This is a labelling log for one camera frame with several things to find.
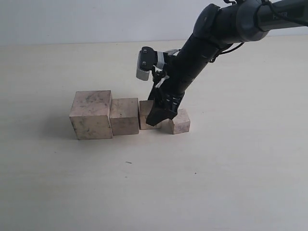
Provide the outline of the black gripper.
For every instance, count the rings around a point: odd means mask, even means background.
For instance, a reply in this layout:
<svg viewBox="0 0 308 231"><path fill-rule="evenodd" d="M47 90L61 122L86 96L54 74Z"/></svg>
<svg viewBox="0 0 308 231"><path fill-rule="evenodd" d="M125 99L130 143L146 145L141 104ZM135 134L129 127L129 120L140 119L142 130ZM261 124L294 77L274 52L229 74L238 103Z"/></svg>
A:
<svg viewBox="0 0 308 231"><path fill-rule="evenodd" d="M153 72L154 85L149 95L153 105L146 124L154 127L166 119L173 119L186 89L220 52L220 41L196 36L190 36L177 55L167 52L164 69Z"/></svg>

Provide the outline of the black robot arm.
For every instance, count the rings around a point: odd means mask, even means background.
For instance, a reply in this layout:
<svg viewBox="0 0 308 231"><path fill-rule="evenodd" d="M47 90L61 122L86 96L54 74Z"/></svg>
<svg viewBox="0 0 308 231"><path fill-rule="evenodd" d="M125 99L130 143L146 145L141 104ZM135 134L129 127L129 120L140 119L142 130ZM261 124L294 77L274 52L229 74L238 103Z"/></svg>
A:
<svg viewBox="0 0 308 231"><path fill-rule="evenodd" d="M206 67L222 54L246 42L259 41L271 30L307 26L305 0L234 0L221 8L210 4L198 16L193 32L180 49L165 52L144 47L141 69L153 75L149 100L152 108L146 123L155 126L173 119L186 89Z"/></svg>

